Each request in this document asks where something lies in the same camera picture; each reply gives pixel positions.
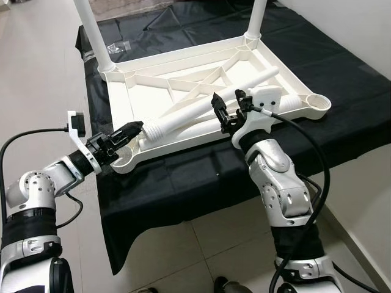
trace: white wall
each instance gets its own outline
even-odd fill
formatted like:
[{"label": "white wall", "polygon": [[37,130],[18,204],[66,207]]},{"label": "white wall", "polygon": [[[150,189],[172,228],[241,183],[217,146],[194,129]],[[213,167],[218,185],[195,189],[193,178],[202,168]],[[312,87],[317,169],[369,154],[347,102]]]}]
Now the white wall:
[{"label": "white wall", "polygon": [[391,79],[391,0],[280,0]]},{"label": "white wall", "polygon": [[328,208],[391,291],[391,145],[332,168],[331,180]]}]

